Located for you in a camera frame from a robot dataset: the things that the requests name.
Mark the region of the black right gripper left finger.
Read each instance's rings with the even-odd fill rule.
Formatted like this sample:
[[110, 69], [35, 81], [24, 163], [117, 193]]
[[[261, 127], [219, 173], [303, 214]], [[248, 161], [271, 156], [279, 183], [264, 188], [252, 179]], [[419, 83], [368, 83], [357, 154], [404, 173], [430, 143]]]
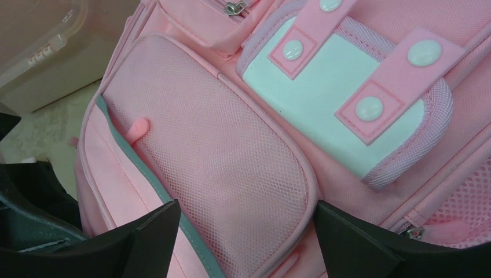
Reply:
[[1, 248], [1, 277], [166, 277], [180, 214], [175, 200], [71, 246], [56, 239]]

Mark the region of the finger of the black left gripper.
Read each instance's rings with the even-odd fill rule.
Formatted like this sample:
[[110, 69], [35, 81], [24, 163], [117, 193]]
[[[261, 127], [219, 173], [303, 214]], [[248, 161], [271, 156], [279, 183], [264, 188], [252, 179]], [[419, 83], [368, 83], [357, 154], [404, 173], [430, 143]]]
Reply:
[[56, 251], [87, 240], [78, 202], [48, 161], [1, 162], [1, 247]]

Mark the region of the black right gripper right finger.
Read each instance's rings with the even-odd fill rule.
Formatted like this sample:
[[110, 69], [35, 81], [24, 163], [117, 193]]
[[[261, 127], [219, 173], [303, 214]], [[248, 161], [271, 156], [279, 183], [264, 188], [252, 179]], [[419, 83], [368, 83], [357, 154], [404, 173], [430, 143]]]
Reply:
[[329, 277], [490, 277], [490, 243], [466, 249], [424, 243], [325, 201], [313, 219]]

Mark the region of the pink student backpack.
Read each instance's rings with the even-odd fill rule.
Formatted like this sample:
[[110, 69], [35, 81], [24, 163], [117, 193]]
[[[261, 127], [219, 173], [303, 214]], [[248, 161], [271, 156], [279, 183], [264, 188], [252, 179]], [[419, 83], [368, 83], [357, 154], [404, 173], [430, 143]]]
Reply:
[[141, 1], [77, 147], [89, 235], [178, 201], [166, 277], [329, 277], [319, 201], [490, 243], [490, 2]]

